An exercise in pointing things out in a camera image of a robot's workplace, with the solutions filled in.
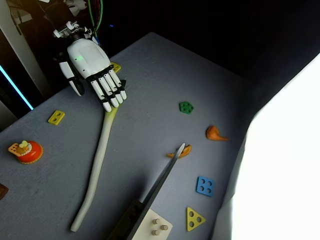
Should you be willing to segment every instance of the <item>white robotic hand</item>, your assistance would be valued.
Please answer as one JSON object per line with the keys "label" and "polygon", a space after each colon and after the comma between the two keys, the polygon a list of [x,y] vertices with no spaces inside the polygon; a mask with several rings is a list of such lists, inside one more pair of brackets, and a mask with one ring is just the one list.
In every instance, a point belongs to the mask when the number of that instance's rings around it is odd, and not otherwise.
{"label": "white robotic hand", "polygon": [[104,109],[111,112],[111,106],[117,108],[127,99],[125,82],[119,80],[102,48],[93,40],[86,39],[86,36],[91,35],[87,32],[89,30],[86,27],[79,28],[76,22],[67,22],[63,30],[54,31],[54,35],[58,38],[71,37],[73,39],[67,48],[69,59],[61,55],[59,65],[71,87],[79,96],[82,96],[85,91],[74,71],[77,71],[90,83]]}

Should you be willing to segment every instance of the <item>long stick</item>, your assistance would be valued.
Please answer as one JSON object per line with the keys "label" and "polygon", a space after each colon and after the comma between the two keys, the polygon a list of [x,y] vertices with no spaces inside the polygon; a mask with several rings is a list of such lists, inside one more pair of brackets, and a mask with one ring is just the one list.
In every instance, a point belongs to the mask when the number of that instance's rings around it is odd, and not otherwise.
{"label": "long stick", "polygon": [[71,225],[70,230],[72,232],[76,232],[81,223],[83,222],[90,206],[91,203],[94,199],[96,189],[97,189],[97,184],[99,180],[99,174],[100,170],[102,167],[102,163],[104,162],[106,150],[107,150],[107,144],[109,140],[109,135],[110,135],[110,130],[112,123],[115,119],[116,113],[117,113],[118,108],[112,108],[111,112],[106,112],[104,115],[104,120],[103,120],[103,126],[102,126],[102,131],[101,131],[101,136],[99,140],[99,144],[94,156],[93,160],[93,166],[91,170],[91,175],[90,175],[90,180],[89,180],[89,186],[85,194],[84,201],[82,203],[82,206],[76,215],[73,224]]}

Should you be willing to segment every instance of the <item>table surface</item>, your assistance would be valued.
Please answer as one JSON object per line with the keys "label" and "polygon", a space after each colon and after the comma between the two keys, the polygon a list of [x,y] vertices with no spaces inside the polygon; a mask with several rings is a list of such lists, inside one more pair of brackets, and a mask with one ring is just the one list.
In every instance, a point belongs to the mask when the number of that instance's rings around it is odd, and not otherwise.
{"label": "table surface", "polygon": [[[183,142],[192,152],[177,161],[151,208],[173,224],[168,240],[205,240],[212,234],[237,148],[232,147],[241,78],[195,53],[149,33],[112,58],[121,65],[128,99],[115,117],[95,198],[80,229],[69,231],[87,189],[100,137],[103,108],[91,89],[78,97],[57,93],[0,133],[1,240],[104,240],[130,205],[143,201],[171,153]],[[179,111],[189,101],[194,110]],[[58,126],[47,120],[65,112]],[[206,139],[216,125],[228,142]],[[7,151],[33,140],[42,158],[20,164]],[[213,197],[197,193],[198,176],[215,181]],[[186,207],[206,218],[186,231]]]}

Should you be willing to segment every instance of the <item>yellow block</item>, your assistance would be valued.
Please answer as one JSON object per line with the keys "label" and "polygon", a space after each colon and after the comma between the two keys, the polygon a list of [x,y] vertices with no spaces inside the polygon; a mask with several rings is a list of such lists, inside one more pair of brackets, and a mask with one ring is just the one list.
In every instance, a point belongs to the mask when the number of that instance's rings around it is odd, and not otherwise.
{"label": "yellow block", "polygon": [[117,73],[120,71],[121,66],[119,64],[116,64],[114,62],[111,62],[111,64],[113,65],[113,70]]}
{"label": "yellow block", "polygon": [[191,207],[186,208],[186,229],[188,232],[205,223],[206,219],[193,210]]}
{"label": "yellow block", "polygon": [[49,118],[48,123],[58,125],[64,118],[65,113],[63,111],[56,110]]}

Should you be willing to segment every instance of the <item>blue light strip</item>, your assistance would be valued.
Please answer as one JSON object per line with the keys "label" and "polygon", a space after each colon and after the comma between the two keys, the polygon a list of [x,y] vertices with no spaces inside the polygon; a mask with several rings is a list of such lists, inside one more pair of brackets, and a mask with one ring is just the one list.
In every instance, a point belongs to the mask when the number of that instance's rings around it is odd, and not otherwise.
{"label": "blue light strip", "polygon": [[12,87],[14,88],[14,90],[16,90],[16,92],[20,95],[20,97],[22,98],[22,100],[25,102],[25,104],[28,105],[28,107],[33,110],[34,108],[31,106],[31,104],[28,102],[28,100],[25,98],[25,96],[20,92],[19,88],[17,88],[17,86],[15,85],[15,83],[11,80],[11,78],[8,76],[8,74],[5,72],[5,70],[2,68],[2,66],[0,65],[0,71],[2,72],[2,74],[5,76],[5,78],[9,81],[9,83],[12,85]]}

